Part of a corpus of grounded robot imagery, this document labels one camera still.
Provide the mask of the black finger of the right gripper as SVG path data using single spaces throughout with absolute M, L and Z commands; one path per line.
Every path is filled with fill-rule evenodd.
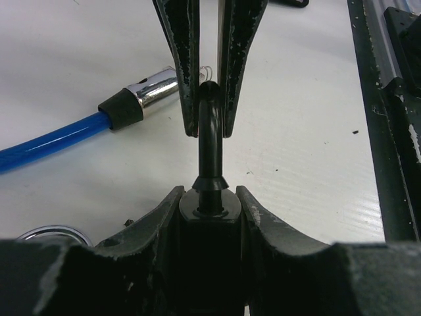
M 153 4 L 174 60 L 185 133 L 196 138 L 199 111 L 199 2 L 154 0 Z
M 231 137 L 246 62 L 267 1 L 220 2 L 220 93 L 223 137 Z

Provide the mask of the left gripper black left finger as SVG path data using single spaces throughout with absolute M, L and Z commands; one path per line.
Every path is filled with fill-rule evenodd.
M 140 220 L 95 247 L 67 238 L 1 241 L 2 315 L 170 315 L 160 274 L 173 188 Z

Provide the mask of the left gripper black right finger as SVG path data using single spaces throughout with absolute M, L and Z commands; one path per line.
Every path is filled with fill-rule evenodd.
M 252 315 L 419 315 L 420 244 L 319 242 L 244 186 L 242 264 Z

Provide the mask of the black padlock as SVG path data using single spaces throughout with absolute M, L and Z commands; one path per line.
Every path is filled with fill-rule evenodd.
M 199 88 L 199 175 L 180 200 L 180 315 L 242 315 L 241 206 L 222 176 L 220 88 Z

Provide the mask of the long-shackle brass padlock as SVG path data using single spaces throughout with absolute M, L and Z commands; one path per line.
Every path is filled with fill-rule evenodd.
M 92 241 L 81 231 L 66 225 L 47 225 L 37 227 L 20 235 L 18 239 L 29 240 L 32 238 L 63 237 L 70 238 L 86 246 L 92 247 Z

